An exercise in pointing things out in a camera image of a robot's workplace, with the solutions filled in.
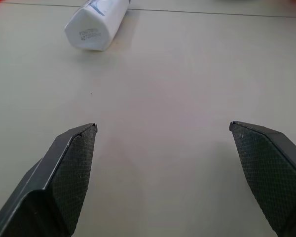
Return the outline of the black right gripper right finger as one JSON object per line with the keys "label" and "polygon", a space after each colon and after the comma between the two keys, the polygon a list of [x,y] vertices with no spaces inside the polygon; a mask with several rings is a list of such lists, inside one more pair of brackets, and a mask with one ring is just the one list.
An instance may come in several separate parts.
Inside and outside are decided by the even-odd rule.
{"label": "black right gripper right finger", "polygon": [[247,183],[278,237],[296,237],[296,145],[282,132],[229,125]]}

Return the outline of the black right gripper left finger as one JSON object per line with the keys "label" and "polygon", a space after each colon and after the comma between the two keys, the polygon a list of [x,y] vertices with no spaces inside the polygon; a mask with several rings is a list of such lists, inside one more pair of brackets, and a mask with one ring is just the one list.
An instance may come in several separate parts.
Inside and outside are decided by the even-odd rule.
{"label": "black right gripper left finger", "polygon": [[88,190],[95,123],[55,138],[0,210],[0,237],[72,237]]}

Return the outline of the white plastic bottle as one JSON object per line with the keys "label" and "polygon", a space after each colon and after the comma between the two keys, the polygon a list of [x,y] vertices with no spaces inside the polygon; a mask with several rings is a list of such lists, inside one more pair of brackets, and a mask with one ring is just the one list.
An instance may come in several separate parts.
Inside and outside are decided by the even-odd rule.
{"label": "white plastic bottle", "polygon": [[131,0],[88,0],[65,26],[71,46],[104,51],[111,44]]}

